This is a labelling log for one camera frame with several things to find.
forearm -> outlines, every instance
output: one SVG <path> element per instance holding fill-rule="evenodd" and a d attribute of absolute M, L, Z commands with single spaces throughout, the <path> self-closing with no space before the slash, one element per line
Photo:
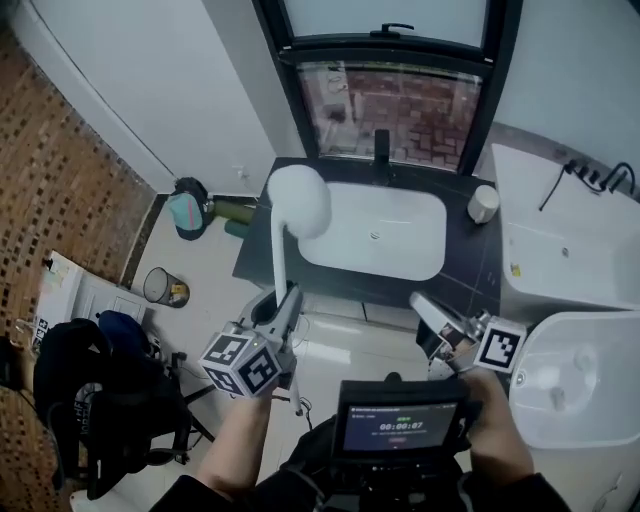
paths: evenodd
<path fill-rule="evenodd" d="M 463 378 L 471 387 L 472 398 L 483 402 L 480 418 L 469 434 L 473 470 L 496 486 L 532 475 L 533 458 L 516 428 L 509 401 L 496 375 L 477 369 Z"/>
<path fill-rule="evenodd" d="M 200 465 L 198 480 L 228 498 L 253 488 L 270 412 L 271 396 L 236 399 Z"/>

black window frame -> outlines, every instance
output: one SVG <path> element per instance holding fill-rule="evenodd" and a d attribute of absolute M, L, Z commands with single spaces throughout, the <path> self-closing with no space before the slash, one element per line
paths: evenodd
<path fill-rule="evenodd" d="M 523 0 L 487 0 L 479 48 L 404 34 L 394 39 L 375 38 L 369 34 L 295 37 L 284 0 L 252 1 L 307 157 L 335 158 L 320 155 L 316 131 L 298 78 L 297 64 L 322 61 L 404 63 L 467 73 L 482 79 L 475 115 L 457 171 L 463 175 L 473 173 L 507 79 Z"/>

mug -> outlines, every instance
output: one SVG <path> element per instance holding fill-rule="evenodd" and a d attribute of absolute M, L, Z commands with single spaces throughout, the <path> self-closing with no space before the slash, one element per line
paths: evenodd
<path fill-rule="evenodd" d="M 476 224 L 484 224 L 491 220 L 499 206 L 500 197 L 496 189 L 489 185 L 480 185 L 469 201 L 467 213 Z"/>

countertop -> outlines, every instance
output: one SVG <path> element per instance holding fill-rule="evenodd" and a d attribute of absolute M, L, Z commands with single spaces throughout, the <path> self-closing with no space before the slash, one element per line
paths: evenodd
<path fill-rule="evenodd" d="M 277 158 L 271 172 L 292 164 L 312 167 L 327 182 L 372 184 L 380 179 L 370 162 L 354 160 Z M 409 296 L 417 290 L 462 314 L 474 314 L 482 308 L 498 314 L 502 269 L 499 215 L 476 226 L 466 212 L 475 189 L 488 182 L 446 171 L 391 167 L 396 179 L 389 187 L 431 193 L 447 209 L 445 263 L 440 273 L 419 282 L 314 265 L 302 257 L 297 240 L 285 231 L 287 279 L 298 283 L 303 292 L 369 304 L 409 308 Z M 273 286 L 270 216 L 265 187 L 233 270 L 234 277 L 263 287 Z"/>

bathtub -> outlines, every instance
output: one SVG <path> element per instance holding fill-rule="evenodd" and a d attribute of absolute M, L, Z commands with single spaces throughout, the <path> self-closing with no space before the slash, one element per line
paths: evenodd
<path fill-rule="evenodd" d="M 590 192 L 561 165 L 494 144 L 502 221 L 502 314 L 537 322 L 567 310 L 640 310 L 640 204 Z"/>

